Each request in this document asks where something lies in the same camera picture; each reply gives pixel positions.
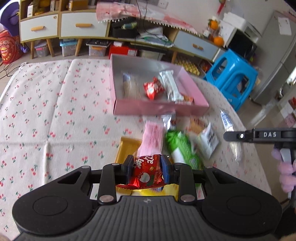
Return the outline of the pink gloved right hand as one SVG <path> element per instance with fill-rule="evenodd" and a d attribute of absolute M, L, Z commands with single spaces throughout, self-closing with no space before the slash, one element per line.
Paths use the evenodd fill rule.
<path fill-rule="evenodd" d="M 289 149 L 272 150 L 272 156 L 279 160 L 278 171 L 280 173 L 280 183 L 285 193 L 292 192 L 295 188 L 295 161 L 292 162 Z"/>

